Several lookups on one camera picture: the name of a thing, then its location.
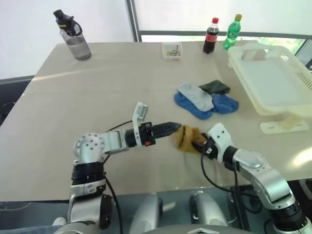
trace small plastic box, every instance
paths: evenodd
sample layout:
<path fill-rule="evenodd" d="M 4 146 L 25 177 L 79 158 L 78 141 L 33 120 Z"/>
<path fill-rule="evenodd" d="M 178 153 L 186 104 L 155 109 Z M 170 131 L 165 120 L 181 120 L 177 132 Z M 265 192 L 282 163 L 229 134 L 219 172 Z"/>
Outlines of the small plastic box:
<path fill-rule="evenodd" d="M 165 61 L 180 60 L 182 58 L 183 49 L 181 42 L 163 42 L 161 48 Z"/>

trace table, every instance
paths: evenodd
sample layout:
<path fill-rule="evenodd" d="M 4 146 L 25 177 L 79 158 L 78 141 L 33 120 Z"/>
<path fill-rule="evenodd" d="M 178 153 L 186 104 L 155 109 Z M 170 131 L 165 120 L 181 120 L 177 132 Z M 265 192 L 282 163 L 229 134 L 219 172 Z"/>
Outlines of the table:
<path fill-rule="evenodd" d="M 212 55 L 202 52 L 202 42 L 184 42 L 181 61 L 162 60 L 160 43 L 91 43 L 90 48 L 91 59 L 77 61 L 58 44 L 0 127 L 0 201 L 68 199 L 74 142 L 83 133 L 102 133 L 130 120 L 137 101 L 149 106 L 146 121 L 174 121 L 203 132 L 222 122 L 237 147 L 261 152 L 285 179 L 312 177 L 311 132 L 264 135 L 259 124 L 274 118 L 256 113 L 227 67 L 220 42 Z M 238 112 L 200 120 L 175 104 L 180 83 L 215 79 L 231 87 Z M 206 160 L 205 166 L 217 184 L 234 185 L 233 173 L 222 165 Z M 104 169 L 118 195 L 211 186 L 200 157 L 178 151 L 172 136 L 113 155 Z M 247 183 L 241 176 L 239 182 Z"/>

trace white wall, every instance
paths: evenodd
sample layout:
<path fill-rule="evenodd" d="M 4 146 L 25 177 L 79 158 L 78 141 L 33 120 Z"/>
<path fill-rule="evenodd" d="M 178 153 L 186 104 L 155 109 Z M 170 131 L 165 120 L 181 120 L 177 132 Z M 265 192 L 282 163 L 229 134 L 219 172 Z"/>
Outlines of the white wall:
<path fill-rule="evenodd" d="M 36 74 L 63 42 L 57 9 L 75 17 L 88 42 L 133 41 L 125 0 L 0 0 L 0 79 Z"/>

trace plastic bottle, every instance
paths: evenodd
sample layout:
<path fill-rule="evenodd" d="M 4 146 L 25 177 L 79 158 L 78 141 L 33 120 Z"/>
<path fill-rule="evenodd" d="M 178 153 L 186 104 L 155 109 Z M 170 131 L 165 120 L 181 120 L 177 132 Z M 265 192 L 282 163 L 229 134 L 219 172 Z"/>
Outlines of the plastic bottle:
<path fill-rule="evenodd" d="M 65 15 L 62 10 L 53 12 L 60 28 L 60 34 L 68 48 L 78 60 L 87 60 L 91 57 L 91 51 L 82 34 L 82 28 L 74 21 L 73 16 Z"/>
<path fill-rule="evenodd" d="M 218 18 L 213 18 L 213 23 L 207 29 L 206 40 L 203 49 L 206 54 L 212 53 L 215 49 L 215 42 L 219 33 L 218 21 Z"/>
<path fill-rule="evenodd" d="M 235 16 L 235 20 L 230 24 L 226 39 L 223 43 L 223 48 L 228 50 L 231 46 L 235 45 L 236 38 L 240 32 L 240 20 L 242 19 L 241 14 Z"/>

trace white tray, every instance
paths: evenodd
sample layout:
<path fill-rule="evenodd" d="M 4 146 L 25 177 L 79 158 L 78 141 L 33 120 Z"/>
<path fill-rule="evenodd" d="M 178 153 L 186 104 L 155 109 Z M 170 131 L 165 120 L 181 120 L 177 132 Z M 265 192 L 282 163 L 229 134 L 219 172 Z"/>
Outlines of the white tray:
<path fill-rule="evenodd" d="M 235 70 L 260 115 L 287 113 L 286 121 L 262 123 L 264 133 L 303 131 L 312 117 L 312 75 L 285 47 L 248 43 L 229 49 Z"/>

